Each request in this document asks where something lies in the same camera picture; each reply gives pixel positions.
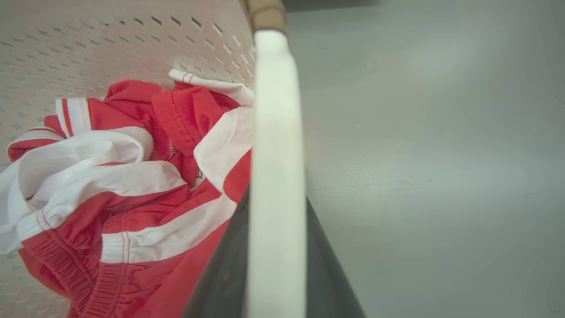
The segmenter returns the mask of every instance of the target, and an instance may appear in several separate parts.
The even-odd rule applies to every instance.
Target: basket handle
[[[286,34],[286,10],[282,0],[241,0],[253,32],[278,30]]]

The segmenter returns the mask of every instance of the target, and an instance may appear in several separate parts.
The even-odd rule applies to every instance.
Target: clothing
[[[123,81],[61,99],[10,144],[0,252],[70,298],[69,317],[181,314],[250,173],[253,93],[200,82],[216,92]]]

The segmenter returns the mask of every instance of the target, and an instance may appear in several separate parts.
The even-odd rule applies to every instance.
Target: gray floor
[[[565,317],[565,2],[288,3],[308,194],[369,317]]]

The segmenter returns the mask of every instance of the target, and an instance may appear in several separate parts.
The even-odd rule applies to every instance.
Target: red garment
[[[37,147],[95,136],[91,130],[134,126],[153,138],[149,160],[168,161],[179,173],[165,162],[149,169],[143,167],[151,162],[104,162],[84,170],[95,171],[95,180],[76,196],[82,201],[62,198],[62,208],[51,210],[49,201],[18,223],[27,268],[70,298],[68,317],[178,317],[249,183],[250,109],[204,87],[161,90],[123,81],[104,101],[59,100],[46,127],[28,131],[8,149],[16,161]],[[129,151],[116,149],[117,156]],[[155,181],[164,175],[171,177]],[[114,177],[96,192],[97,182]],[[66,215],[61,209],[68,205]]]

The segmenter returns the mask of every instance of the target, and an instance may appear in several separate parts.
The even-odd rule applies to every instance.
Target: red and white clothing
[[[253,93],[170,75],[172,91],[58,100],[8,148],[0,253],[19,250],[69,317],[178,317],[249,183]]]

